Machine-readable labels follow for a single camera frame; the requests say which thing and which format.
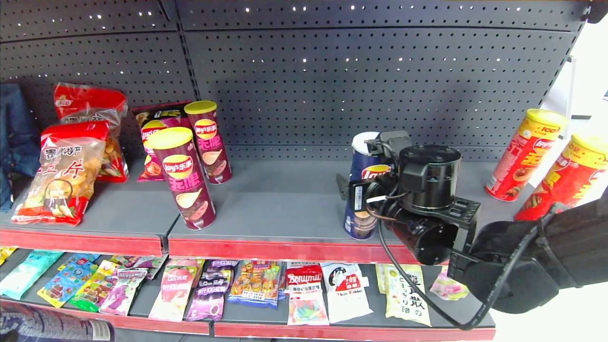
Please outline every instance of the purple lay's chip can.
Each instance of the purple lay's chip can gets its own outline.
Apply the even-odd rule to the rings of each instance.
[[[353,138],[353,162],[350,167],[350,181],[366,180],[383,175],[391,170],[390,165],[381,164],[380,157],[370,155],[366,140],[376,139],[378,132],[363,132]],[[357,240],[372,237],[376,227],[376,218],[367,211],[353,212],[349,203],[344,214],[344,230]]]

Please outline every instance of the candy package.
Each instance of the candy package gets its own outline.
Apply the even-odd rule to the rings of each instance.
[[[0,247],[0,265],[2,265],[6,258],[10,257],[16,249],[17,247]]]
[[[100,256],[101,254],[91,254],[91,253],[74,253],[72,254],[63,264],[59,265],[59,267],[57,267],[58,271],[63,270],[64,268],[66,268],[67,265],[69,265],[72,262],[78,261],[80,259],[86,259],[90,262],[93,262],[95,260],[97,260],[97,258]]]
[[[111,261],[102,261],[97,271],[69,300],[70,304],[85,311],[97,312],[116,283],[116,278],[112,275],[117,268],[118,265]]]
[[[164,181],[161,164],[154,154],[154,150],[147,146],[148,137],[153,133],[169,127],[190,128],[190,119],[184,111],[189,101],[166,103],[163,105],[134,108],[131,111],[139,125],[142,134],[143,149],[148,154],[144,163],[144,170],[137,181]]]
[[[97,265],[80,259],[69,263],[53,279],[38,290],[38,296],[54,307],[62,307],[97,270]]]
[[[79,224],[93,196],[107,136],[107,121],[45,129],[41,167],[11,221]]]
[[[139,285],[146,278],[145,268],[118,268],[112,275],[116,283],[99,307],[99,312],[127,316]]]
[[[20,300],[21,296],[59,259],[63,252],[33,250],[0,282],[0,295]]]
[[[376,264],[376,280],[378,281],[378,292],[386,295],[386,286],[384,283],[384,264]]]
[[[410,279],[424,291],[424,278],[419,265],[401,265]],[[386,317],[397,317],[430,327],[429,306],[401,277],[392,264],[384,265],[386,286]]]
[[[276,309],[281,268],[282,263],[276,261],[241,261],[228,302]]]
[[[148,318],[181,322],[184,319],[192,282],[197,272],[198,269],[194,266],[167,264],[162,273],[161,291],[152,305]]]
[[[328,326],[330,321],[323,300],[323,271],[317,263],[299,265],[288,262],[285,271],[289,293],[287,325]]]
[[[322,263],[321,268],[331,324],[373,312],[365,294],[368,280],[363,277],[358,264],[330,262]]]
[[[441,267],[441,273],[430,288],[432,293],[435,293],[439,298],[447,301],[457,301],[469,294],[469,289],[447,276],[447,266]]]
[[[194,289],[194,297],[186,321],[211,318],[219,321],[224,313],[224,294],[229,281],[220,272],[205,272]]]
[[[62,124],[99,120],[109,122],[109,137],[104,146],[97,179],[125,182],[128,179],[128,169],[120,148],[119,136],[120,123],[127,112],[126,97],[116,90],[57,83],[54,100],[57,118]]]
[[[228,290],[232,287],[234,279],[234,269],[238,265],[238,260],[207,260],[205,262],[206,273],[221,273],[228,282]]]

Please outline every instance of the blue snack bag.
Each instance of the blue snack bag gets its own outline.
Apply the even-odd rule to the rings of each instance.
[[[96,264],[86,259],[76,260],[57,273],[38,290],[37,294],[52,306],[60,308],[76,294],[96,270]]]
[[[63,264],[61,264],[59,267],[57,267],[58,271],[63,270],[64,268],[66,268],[66,266],[68,266],[70,263],[78,261],[80,259],[86,259],[90,262],[93,262],[95,260],[97,260],[97,258],[100,256],[101,254],[91,254],[91,253],[74,253],[72,254],[72,256],[66,260]]]
[[[0,282],[0,295],[20,300],[21,296],[59,259],[63,252],[33,250]]]

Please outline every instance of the red snack bag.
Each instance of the red snack bag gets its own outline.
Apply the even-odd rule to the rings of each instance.
[[[105,120],[45,129],[40,169],[11,221],[79,224],[93,195],[108,132]]]
[[[135,120],[142,134],[143,148],[148,154],[144,161],[143,173],[137,179],[138,182],[164,181],[161,163],[154,154],[154,150],[148,146],[148,138],[155,132],[171,127],[190,128],[190,120],[184,111],[190,101],[165,103],[163,105],[133,108]]]
[[[113,183],[127,181],[129,170],[119,144],[120,122],[127,112],[125,95],[111,89],[57,83],[54,101],[57,118],[62,124],[99,120],[109,122],[110,134],[97,179]]]

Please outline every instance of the pink snack bag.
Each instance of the pink snack bag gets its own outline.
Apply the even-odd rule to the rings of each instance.
[[[119,268],[113,274],[117,278],[99,312],[127,316],[139,285],[148,274],[147,268]]]
[[[177,266],[168,263],[162,274],[161,292],[156,297],[148,318],[181,322],[197,272],[198,269],[194,266]]]

